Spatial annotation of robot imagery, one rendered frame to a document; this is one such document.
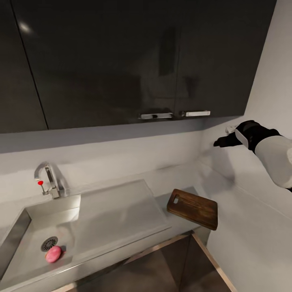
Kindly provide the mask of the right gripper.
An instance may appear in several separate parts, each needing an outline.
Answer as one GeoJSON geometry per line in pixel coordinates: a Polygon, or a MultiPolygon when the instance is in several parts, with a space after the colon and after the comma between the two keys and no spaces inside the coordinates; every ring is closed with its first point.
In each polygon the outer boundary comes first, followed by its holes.
{"type": "Polygon", "coordinates": [[[223,147],[234,147],[236,145],[243,144],[243,143],[233,142],[233,140],[231,139],[231,136],[232,134],[230,134],[229,136],[218,138],[218,140],[215,141],[214,146],[220,146],[221,148],[223,148],[223,147]]]}

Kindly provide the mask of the cutting board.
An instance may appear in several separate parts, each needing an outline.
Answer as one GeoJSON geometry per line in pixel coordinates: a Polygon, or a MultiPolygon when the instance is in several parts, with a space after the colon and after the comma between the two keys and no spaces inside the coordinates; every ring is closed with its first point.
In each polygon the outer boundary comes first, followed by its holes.
{"type": "Polygon", "coordinates": [[[207,198],[174,189],[167,209],[216,229],[218,226],[218,204],[207,198]],[[174,203],[175,197],[179,197],[174,203]]]}

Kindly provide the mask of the vidalia onion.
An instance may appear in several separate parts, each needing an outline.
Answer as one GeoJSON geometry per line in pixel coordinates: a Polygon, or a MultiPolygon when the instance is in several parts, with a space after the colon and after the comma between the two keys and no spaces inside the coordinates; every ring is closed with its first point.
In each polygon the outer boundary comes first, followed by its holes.
{"type": "Polygon", "coordinates": [[[65,253],[60,246],[51,246],[49,251],[45,254],[45,259],[48,263],[56,262],[61,255],[65,253]]]}

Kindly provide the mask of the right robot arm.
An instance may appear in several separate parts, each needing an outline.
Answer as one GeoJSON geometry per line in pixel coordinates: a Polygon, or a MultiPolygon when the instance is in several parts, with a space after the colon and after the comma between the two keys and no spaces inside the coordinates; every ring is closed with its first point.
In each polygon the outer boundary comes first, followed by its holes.
{"type": "Polygon", "coordinates": [[[228,136],[214,146],[234,147],[244,144],[260,159],[275,185],[292,192],[292,140],[276,129],[268,129],[254,120],[226,127],[228,136]]]}

